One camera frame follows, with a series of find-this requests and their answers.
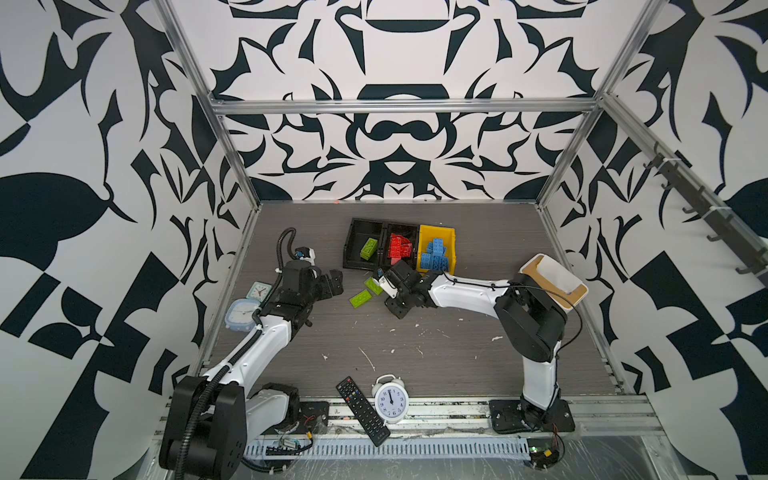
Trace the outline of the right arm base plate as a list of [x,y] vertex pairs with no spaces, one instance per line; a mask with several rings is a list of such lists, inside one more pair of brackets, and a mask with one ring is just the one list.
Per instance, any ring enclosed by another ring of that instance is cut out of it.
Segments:
[[565,432],[576,430],[569,404],[558,398],[545,409],[524,400],[491,400],[488,403],[492,429],[498,434]]

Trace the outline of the red lego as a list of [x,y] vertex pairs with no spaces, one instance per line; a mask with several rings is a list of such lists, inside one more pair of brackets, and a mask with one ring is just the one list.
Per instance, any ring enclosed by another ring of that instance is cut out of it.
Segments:
[[391,234],[388,256],[395,259],[410,258],[413,252],[412,242],[403,235]]

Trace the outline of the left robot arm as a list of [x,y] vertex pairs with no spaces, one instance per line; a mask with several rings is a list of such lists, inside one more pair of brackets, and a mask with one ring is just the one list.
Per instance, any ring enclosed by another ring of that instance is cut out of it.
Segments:
[[343,292],[342,272],[323,272],[313,249],[294,247],[295,236],[288,227],[278,237],[277,277],[251,316],[251,331],[222,361],[174,389],[158,460],[177,479],[229,479],[252,438],[296,421],[299,399],[290,389],[277,385],[247,396],[276,355],[311,323],[314,305]]

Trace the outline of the green lego bottom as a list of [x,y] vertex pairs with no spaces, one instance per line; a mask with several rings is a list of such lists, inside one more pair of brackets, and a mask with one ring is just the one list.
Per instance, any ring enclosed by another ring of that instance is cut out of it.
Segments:
[[368,238],[363,247],[360,250],[360,258],[364,261],[369,261],[378,251],[378,240],[376,238]]

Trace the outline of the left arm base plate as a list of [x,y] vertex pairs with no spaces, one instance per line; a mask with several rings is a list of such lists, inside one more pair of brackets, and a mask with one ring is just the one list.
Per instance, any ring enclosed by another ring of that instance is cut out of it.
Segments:
[[287,434],[320,434],[327,431],[330,404],[327,401],[301,401],[290,404],[284,422],[276,428]]

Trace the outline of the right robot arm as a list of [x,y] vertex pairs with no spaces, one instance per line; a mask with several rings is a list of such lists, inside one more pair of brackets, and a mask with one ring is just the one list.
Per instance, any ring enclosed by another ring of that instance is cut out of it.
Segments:
[[400,261],[377,283],[388,295],[388,310],[399,319],[414,308],[454,308],[498,320],[523,359],[519,422],[534,431],[549,420],[560,399],[557,355],[567,312],[533,278],[518,273],[511,280],[466,279],[437,270],[420,273]]

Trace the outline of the green lego top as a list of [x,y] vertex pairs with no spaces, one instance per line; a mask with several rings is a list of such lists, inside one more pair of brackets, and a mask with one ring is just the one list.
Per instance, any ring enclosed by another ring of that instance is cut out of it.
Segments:
[[369,277],[364,281],[365,286],[373,292],[375,295],[380,295],[383,293],[383,289],[379,285],[379,282],[377,279],[373,277]]

